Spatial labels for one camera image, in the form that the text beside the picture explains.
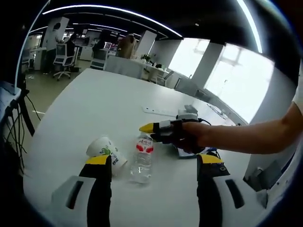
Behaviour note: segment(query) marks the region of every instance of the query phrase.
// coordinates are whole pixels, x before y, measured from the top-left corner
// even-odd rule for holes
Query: paper cup
[[[117,175],[119,169],[127,162],[126,158],[118,151],[118,148],[107,136],[102,136],[93,141],[87,148],[86,154],[90,157],[111,155],[113,175]]]

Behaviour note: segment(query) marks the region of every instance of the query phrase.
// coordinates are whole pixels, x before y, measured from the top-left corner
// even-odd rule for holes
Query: human hand
[[[188,133],[184,140],[173,141],[172,143],[183,149],[187,153],[196,152],[197,148],[203,149],[205,145],[205,138],[207,136],[207,129],[209,125],[197,122],[187,122],[182,124],[182,129]]]

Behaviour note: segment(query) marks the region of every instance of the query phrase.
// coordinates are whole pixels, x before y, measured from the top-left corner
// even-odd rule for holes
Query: human arm
[[[279,120],[249,126],[209,126],[188,122],[183,129],[197,137],[200,147],[238,151],[249,154],[272,154],[292,144],[303,131],[303,115],[292,103]]]
[[[63,40],[61,40],[61,39],[59,38],[57,32],[55,33],[55,40],[56,40],[56,42],[59,43],[59,44],[62,44],[62,43],[63,43]]]

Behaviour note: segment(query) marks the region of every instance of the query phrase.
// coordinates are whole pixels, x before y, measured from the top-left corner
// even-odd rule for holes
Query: person
[[[104,48],[106,38],[107,38],[107,33],[106,31],[103,31],[99,36],[99,41],[96,42],[95,45],[93,46],[93,52]]]
[[[68,57],[73,56],[75,54],[75,39],[77,38],[77,34],[73,33],[70,38],[65,42],[66,44],[66,55]]]
[[[117,47],[117,56],[121,58],[130,59],[136,44],[137,41],[134,37],[134,34],[133,33],[128,34],[119,42]]]
[[[61,23],[55,24],[47,40],[44,74],[48,74],[50,72],[53,72],[54,70],[53,62],[56,58],[57,44],[63,43],[63,41],[58,36],[58,29],[60,27],[61,27]]]
[[[200,147],[237,151],[248,154],[274,154],[283,151],[301,137],[297,151],[303,152],[303,76],[299,76],[295,97],[281,119],[248,126],[210,126],[196,122],[183,123],[183,129],[196,136]],[[190,152],[186,141],[175,142]]]

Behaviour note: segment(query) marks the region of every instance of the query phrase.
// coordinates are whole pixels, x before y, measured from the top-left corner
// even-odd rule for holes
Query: power strip
[[[143,112],[149,113],[149,114],[157,114],[157,115],[163,115],[163,116],[169,116],[169,117],[176,117],[178,115],[177,111],[169,111],[169,110],[159,110],[154,108],[149,108],[146,106],[142,106]]]

